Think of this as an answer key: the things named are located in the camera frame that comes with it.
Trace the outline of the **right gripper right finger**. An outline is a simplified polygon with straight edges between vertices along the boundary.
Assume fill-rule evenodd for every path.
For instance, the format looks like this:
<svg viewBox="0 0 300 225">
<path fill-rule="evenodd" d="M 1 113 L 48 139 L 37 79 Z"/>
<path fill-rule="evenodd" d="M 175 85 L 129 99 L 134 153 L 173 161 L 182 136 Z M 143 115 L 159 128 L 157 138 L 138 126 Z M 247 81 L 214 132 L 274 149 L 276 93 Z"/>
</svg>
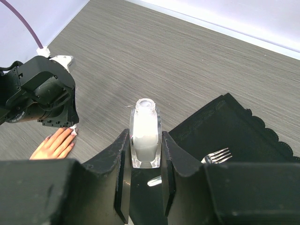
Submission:
<svg viewBox="0 0 300 225">
<path fill-rule="evenodd" d="M 297 225 L 297 163 L 202 164 L 162 134 L 164 215 L 170 225 Z"/>
</svg>

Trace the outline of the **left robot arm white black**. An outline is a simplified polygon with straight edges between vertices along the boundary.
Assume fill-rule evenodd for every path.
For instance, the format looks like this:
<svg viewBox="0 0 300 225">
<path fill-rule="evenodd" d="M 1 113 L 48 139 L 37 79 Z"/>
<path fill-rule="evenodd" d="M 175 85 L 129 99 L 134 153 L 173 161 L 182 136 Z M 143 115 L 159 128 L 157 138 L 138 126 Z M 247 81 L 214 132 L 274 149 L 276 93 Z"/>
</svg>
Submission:
<svg viewBox="0 0 300 225">
<path fill-rule="evenodd" d="M 35 56 L 0 69 L 0 122 L 36 120 L 43 126 L 69 128 L 79 123 L 72 56 Z"/>
</svg>

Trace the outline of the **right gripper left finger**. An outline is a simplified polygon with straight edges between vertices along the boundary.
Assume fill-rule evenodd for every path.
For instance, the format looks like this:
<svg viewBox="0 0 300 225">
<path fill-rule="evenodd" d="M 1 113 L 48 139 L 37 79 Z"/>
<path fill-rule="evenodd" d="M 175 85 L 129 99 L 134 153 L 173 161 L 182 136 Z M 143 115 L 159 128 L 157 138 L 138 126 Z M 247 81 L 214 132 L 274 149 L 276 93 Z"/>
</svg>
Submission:
<svg viewBox="0 0 300 225">
<path fill-rule="evenodd" d="M 123 225 L 131 182 L 129 130 L 85 163 L 75 159 L 0 163 L 3 225 Z"/>
</svg>

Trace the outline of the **clear nail polish bottle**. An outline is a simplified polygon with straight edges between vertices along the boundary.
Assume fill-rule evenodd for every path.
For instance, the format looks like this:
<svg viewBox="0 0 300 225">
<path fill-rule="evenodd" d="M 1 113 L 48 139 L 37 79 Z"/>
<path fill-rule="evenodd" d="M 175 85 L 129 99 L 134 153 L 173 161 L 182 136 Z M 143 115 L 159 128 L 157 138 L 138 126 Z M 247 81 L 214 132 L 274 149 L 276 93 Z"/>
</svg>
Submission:
<svg viewBox="0 0 300 225">
<path fill-rule="evenodd" d="M 130 115 L 130 148 L 132 166 L 139 169 L 160 167 L 162 148 L 161 115 L 155 102 L 142 98 Z"/>
</svg>

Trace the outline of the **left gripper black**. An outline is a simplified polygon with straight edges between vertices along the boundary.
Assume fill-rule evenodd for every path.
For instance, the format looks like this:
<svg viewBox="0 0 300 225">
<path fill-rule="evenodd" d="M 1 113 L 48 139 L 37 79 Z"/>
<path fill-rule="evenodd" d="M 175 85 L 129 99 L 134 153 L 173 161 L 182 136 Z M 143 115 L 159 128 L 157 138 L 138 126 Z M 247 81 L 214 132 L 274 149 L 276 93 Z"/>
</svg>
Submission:
<svg viewBox="0 0 300 225">
<path fill-rule="evenodd" d="M 23 100 L 17 121 L 36 120 L 43 126 L 68 128 L 79 122 L 75 81 L 58 62 L 36 56 L 18 68 Z"/>
</svg>

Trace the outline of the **mannequin hand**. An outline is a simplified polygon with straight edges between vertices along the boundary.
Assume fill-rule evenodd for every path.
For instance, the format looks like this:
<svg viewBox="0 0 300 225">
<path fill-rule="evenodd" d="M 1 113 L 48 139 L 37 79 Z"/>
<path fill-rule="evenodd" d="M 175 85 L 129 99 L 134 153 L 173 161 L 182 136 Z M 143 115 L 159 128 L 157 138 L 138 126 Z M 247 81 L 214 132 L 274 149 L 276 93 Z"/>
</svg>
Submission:
<svg viewBox="0 0 300 225">
<path fill-rule="evenodd" d="M 76 136 L 77 131 L 72 128 L 59 128 L 41 142 L 31 155 L 30 160 L 66 158 L 75 146 Z"/>
</svg>

